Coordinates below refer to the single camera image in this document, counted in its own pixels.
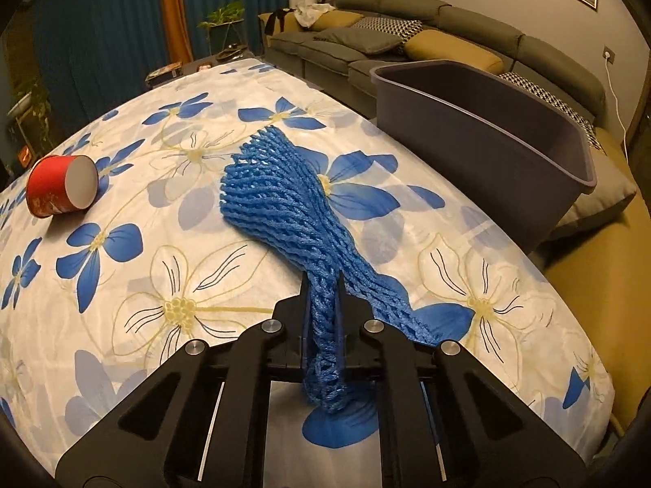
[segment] plant stand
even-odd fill
[[[208,29],[208,47],[211,55],[217,55],[231,46],[246,45],[244,20],[236,20]]]

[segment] mustard pillow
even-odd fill
[[[334,9],[322,14],[310,29],[312,31],[323,31],[331,27],[350,27],[362,18],[363,16],[359,13]]]
[[[504,71],[504,62],[494,53],[434,29],[421,31],[404,49],[411,60],[454,60],[494,75]]]

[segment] orange curtain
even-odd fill
[[[171,61],[181,61],[184,64],[192,61],[192,50],[188,38],[183,0],[161,0],[161,8],[163,10],[167,49]]]

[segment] green plant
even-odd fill
[[[20,86],[15,92],[16,100],[20,100],[27,94],[31,94],[31,115],[33,115],[40,125],[40,139],[42,143],[52,146],[50,143],[50,122],[48,113],[51,111],[50,102],[48,101],[49,92],[40,78],[33,78]]]
[[[242,20],[243,16],[244,6],[241,1],[237,0],[209,13],[206,16],[206,21],[200,22],[197,27],[203,27],[208,31],[211,27]]]

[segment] metal screw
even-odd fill
[[[267,319],[265,322],[263,322],[262,329],[268,334],[273,334],[274,332],[278,332],[280,329],[282,329],[282,323],[278,321],[278,319]]]
[[[201,340],[192,340],[186,345],[186,352],[191,356],[201,354],[206,348],[206,344]]]
[[[461,352],[461,347],[456,341],[444,341],[441,344],[441,350],[448,356],[456,356],[459,352]]]
[[[364,330],[371,334],[378,334],[384,330],[384,323],[379,319],[369,319],[364,323]]]

